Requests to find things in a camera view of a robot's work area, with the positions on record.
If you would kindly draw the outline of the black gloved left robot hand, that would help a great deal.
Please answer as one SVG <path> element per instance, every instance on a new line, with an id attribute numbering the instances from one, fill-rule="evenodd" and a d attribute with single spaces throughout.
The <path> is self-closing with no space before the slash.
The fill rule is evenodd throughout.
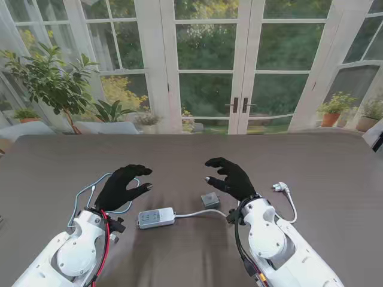
<path id="1" fill-rule="evenodd" d="M 140 164 L 129 164 L 117 169 L 106 181 L 102 191 L 95 201 L 95 209 L 112 212 L 125 203 L 136 199 L 152 188 L 151 183 L 127 189 L 128 184 L 138 176 L 150 175 L 153 171 Z"/>

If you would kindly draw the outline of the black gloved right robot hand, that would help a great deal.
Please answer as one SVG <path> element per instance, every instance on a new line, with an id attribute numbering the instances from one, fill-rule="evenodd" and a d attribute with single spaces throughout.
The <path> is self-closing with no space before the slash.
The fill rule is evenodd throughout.
<path id="1" fill-rule="evenodd" d="M 219 175 L 225 175 L 225 179 L 217 179 L 212 176 L 205 178 L 206 182 L 234 197 L 238 201 L 257 196 L 257 193 L 246 172 L 237 164 L 223 158 L 211 158 L 205 163 L 206 167 L 218 168 Z"/>

